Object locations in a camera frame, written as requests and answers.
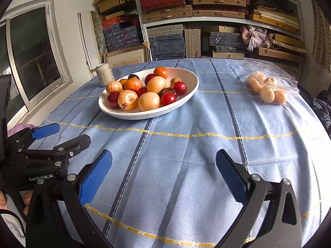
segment finger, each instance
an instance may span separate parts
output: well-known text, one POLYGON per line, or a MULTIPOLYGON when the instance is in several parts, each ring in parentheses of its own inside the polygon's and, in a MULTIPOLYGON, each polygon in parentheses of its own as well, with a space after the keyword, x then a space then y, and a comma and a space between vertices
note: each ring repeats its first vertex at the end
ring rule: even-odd
POLYGON ((0 191, 0 208, 3 209, 3 207, 6 206, 6 197, 3 194, 2 191, 0 191))
POLYGON ((32 193, 33 193, 33 190, 30 190, 29 192, 27 192, 24 197, 23 197, 23 201, 25 203, 25 205, 29 205, 30 204, 30 201, 31 201, 31 197, 32 197, 32 193))
POLYGON ((24 208, 24 210, 23 210, 23 213, 24 213, 25 215, 28 215, 29 206, 30 206, 30 205, 26 206, 26 207, 24 208))

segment clear plastic clamshell container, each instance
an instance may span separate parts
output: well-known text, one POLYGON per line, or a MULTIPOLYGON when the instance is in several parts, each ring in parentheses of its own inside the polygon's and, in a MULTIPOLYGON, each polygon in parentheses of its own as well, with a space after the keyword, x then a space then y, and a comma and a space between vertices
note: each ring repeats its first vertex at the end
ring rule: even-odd
POLYGON ((286 104, 299 93, 297 80, 272 62, 244 58, 242 79, 260 103, 286 104))

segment blue tablecloth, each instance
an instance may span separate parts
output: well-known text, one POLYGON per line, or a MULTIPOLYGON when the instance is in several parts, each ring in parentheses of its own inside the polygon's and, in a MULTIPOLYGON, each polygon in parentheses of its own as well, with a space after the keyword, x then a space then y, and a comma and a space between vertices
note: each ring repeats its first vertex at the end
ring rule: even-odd
MULTIPOLYGON (((288 106, 259 105, 240 80, 239 61, 181 59, 113 69, 115 78, 157 66, 196 73, 199 90, 182 107, 147 120, 120 120, 98 107, 103 91, 93 78, 66 99, 43 125, 57 122, 58 134, 32 147, 51 149, 81 134, 91 146, 71 159, 78 173, 103 149, 113 166, 87 209, 114 247, 212 247, 229 229, 242 205, 216 168, 224 148, 237 163, 264 180, 290 179, 300 205, 302 244, 331 206, 331 141, 300 97, 288 106)), ((75 238, 68 213, 61 206, 75 238)), ((248 239, 254 238, 267 208, 248 239)))

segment table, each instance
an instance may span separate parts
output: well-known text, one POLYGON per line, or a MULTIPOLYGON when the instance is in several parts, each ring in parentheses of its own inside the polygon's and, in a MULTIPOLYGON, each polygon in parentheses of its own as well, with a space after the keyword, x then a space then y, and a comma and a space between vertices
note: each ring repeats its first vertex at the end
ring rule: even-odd
MULTIPOLYGON (((157 66, 193 71, 199 90, 171 113, 120 120, 100 111, 103 88, 93 78, 44 121, 59 123, 60 132, 31 147, 51 149, 88 134, 91 146, 71 159, 69 173, 78 173, 103 149, 112 152, 113 165, 86 207, 114 247, 213 247, 242 207, 216 168, 215 155, 222 148, 251 174, 291 181, 305 244, 331 206, 331 141, 314 112, 299 95, 288 106, 253 102, 237 60, 154 61, 113 73, 119 79, 157 66)), ((256 236, 266 208, 267 202, 248 240, 256 236)), ((79 239, 65 206, 61 210, 79 239)))

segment can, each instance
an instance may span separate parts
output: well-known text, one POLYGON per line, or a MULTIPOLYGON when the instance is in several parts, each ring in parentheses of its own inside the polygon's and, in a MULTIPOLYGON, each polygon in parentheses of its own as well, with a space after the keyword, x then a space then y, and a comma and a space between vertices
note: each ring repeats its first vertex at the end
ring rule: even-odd
POLYGON ((95 68, 95 71, 97 73, 97 76, 98 76, 100 85, 102 87, 107 86, 107 84, 110 81, 114 81, 115 80, 114 75, 113 75, 113 71, 112 71, 112 69, 110 68, 110 65, 107 62, 106 63, 99 64, 95 68))

